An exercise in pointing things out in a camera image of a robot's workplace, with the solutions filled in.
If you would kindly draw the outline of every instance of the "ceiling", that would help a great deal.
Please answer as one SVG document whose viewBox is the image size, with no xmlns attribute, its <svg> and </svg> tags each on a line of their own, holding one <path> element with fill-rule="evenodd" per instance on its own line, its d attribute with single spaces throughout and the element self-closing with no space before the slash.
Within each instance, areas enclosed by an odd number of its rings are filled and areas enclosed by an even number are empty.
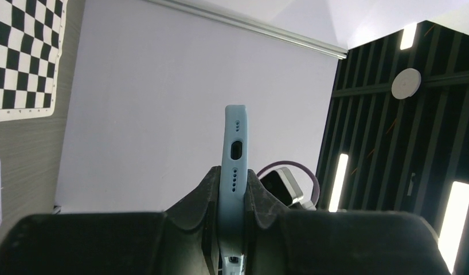
<svg viewBox="0 0 469 275">
<path fill-rule="evenodd" d="M 431 21 L 469 35 L 469 3 L 444 13 Z"/>
<path fill-rule="evenodd" d="M 187 1 L 217 6 L 346 49 L 387 36 L 409 23 L 436 18 L 469 3 L 469 0 Z M 469 11 L 462 12 L 469 19 Z M 452 21 L 454 16 L 445 21 L 458 25 Z"/>
</svg>

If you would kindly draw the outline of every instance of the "checkerboard calibration pattern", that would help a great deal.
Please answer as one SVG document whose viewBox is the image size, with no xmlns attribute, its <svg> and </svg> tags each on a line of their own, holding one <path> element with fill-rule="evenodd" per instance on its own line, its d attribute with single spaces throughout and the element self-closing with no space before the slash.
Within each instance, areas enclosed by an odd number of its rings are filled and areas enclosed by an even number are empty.
<svg viewBox="0 0 469 275">
<path fill-rule="evenodd" d="M 54 104 L 65 1 L 0 0 L 0 110 Z"/>
</svg>

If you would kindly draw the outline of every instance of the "ceiling light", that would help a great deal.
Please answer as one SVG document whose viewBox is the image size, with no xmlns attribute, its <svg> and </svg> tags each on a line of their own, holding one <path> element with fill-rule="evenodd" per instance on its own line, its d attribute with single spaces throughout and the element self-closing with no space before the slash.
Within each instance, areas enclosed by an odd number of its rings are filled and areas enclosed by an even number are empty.
<svg viewBox="0 0 469 275">
<path fill-rule="evenodd" d="M 454 182 L 439 236 L 439 250 L 452 273 L 469 206 L 469 184 Z"/>
<path fill-rule="evenodd" d="M 415 31 L 417 30 L 417 23 L 412 23 L 407 25 L 405 29 L 403 29 L 403 36 L 402 41 L 400 44 L 400 49 L 408 49 L 411 48 L 413 45 L 413 39 L 415 38 Z"/>
<path fill-rule="evenodd" d="M 339 199 L 341 198 L 342 184 L 347 166 L 347 155 L 341 154 L 339 156 L 338 169 L 336 170 L 336 178 L 334 179 L 333 193 L 331 194 L 331 202 L 329 203 L 329 212 L 338 211 Z"/>
</svg>

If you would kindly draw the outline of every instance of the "projector screen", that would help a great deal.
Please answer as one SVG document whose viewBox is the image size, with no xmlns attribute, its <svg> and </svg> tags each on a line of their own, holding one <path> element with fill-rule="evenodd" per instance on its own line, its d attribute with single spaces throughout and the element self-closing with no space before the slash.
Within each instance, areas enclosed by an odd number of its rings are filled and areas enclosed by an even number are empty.
<svg viewBox="0 0 469 275">
<path fill-rule="evenodd" d="M 57 203 L 167 209 L 221 165 L 228 104 L 247 106 L 249 168 L 315 172 L 337 62 L 146 1 L 87 1 Z M 309 200 L 312 182 L 292 171 Z"/>
</svg>

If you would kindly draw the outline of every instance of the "black phone holder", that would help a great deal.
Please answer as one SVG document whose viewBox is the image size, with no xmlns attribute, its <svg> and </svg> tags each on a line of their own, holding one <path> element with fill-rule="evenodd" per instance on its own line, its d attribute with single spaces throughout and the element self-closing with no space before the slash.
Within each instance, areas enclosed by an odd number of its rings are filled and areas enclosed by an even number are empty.
<svg viewBox="0 0 469 275">
<path fill-rule="evenodd" d="M 0 274 L 218 275 L 221 167 L 161 213 L 32 215 L 0 246 Z M 420 217 L 290 210 L 249 170 L 244 274 L 449 274 Z"/>
</svg>

